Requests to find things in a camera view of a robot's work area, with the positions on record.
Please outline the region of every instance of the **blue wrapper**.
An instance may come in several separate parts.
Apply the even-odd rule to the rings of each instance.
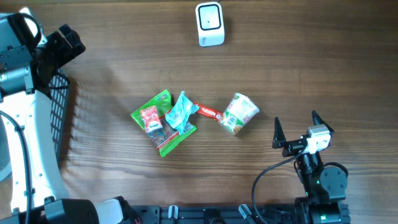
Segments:
[[[199,108],[185,96],[185,91],[182,91],[173,109],[165,115],[166,121],[181,135],[184,133],[184,127],[188,123],[189,116],[196,113]]]

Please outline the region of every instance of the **red wrapper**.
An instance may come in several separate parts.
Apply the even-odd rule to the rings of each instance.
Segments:
[[[223,113],[218,111],[218,110],[214,110],[212,108],[209,108],[205,105],[201,105],[200,103],[197,102],[193,102],[194,105],[197,105],[200,107],[200,109],[197,111],[198,114],[202,114],[203,116],[206,116],[208,118],[213,118],[216,121],[220,121]]]
[[[162,123],[159,119],[159,114],[157,112],[156,106],[148,107],[144,110],[141,110],[141,117],[145,123],[145,132],[149,133],[151,131],[155,131],[159,128],[162,128]]]

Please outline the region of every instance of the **paper cup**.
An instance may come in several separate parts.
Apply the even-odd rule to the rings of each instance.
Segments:
[[[221,117],[220,125],[235,135],[260,109],[245,95],[235,93]]]

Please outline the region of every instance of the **trash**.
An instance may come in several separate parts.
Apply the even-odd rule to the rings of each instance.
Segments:
[[[200,107],[200,109],[197,111],[198,114],[202,114],[203,116],[206,116],[208,118],[215,119],[216,121],[221,120],[221,117],[223,115],[222,112],[220,112],[218,110],[214,110],[212,108],[209,108],[209,107],[202,105],[200,103],[197,103],[197,102],[193,102],[193,104]]]
[[[180,134],[184,134],[189,116],[198,110],[199,106],[194,105],[185,96],[185,91],[182,91],[173,109],[169,113],[166,113],[166,121],[172,128],[179,131]]]
[[[145,132],[150,133],[151,131],[155,131],[159,128],[163,128],[160,123],[159,115],[157,114],[156,106],[150,106],[146,109],[140,111],[141,117],[145,123]]]
[[[260,109],[247,96],[235,93],[221,117],[220,125],[235,135],[258,112]]]
[[[151,131],[148,133],[148,136],[155,144],[160,156],[162,157],[166,156],[172,149],[178,146],[180,142],[182,142],[197,129],[197,127],[188,122],[184,127],[184,134],[179,135],[178,131],[173,129],[168,122],[166,122],[165,114],[173,108],[171,102],[172,97],[169,91],[164,90],[162,93],[159,93],[153,97],[153,99],[151,99],[148,103],[144,104],[144,106],[141,106],[131,114],[131,117],[137,122],[142,130],[145,130],[145,123],[141,118],[141,110],[147,109],[151,106],[156,106],[162,128]]]

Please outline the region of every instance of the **brown wood grain tabletop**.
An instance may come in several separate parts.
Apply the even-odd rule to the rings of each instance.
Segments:
[[[2,2],[1,12],[25,6]],[[86,2],[26,4],[46,35],[67,23],[87,48],[63,67],[72,87],[59,164],[71,198],[249,204],[258,173],[284,160],[271,148],[274,117],[293,140],[316,110],[336,131],[322,160],[349,170],[352,222],[397,222],[397,1],[225,0],[225,43],[208,48],[198,1]],[[260,113],[237,137],[192,115],[197,131],[161,158],[130,114],[166,89],[220,111],[242,93]],[[0,218],[11,194],[12,180],[1,182]],[[259,181],[256,200],[304,195],[290,163]]]

